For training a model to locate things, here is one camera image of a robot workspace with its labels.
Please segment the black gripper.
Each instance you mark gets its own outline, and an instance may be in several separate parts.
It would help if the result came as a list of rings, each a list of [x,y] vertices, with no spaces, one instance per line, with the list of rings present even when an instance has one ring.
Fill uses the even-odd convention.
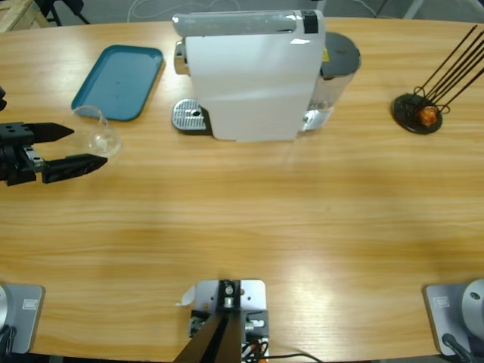
[[[107,163],[106,157],[78,154],[44,161],[30,146],[60,140],[74,133],[57,123],[1,124],[1,180],[7,186],[34,182],[42,172],[42,182],[50,184],[94,172]]]

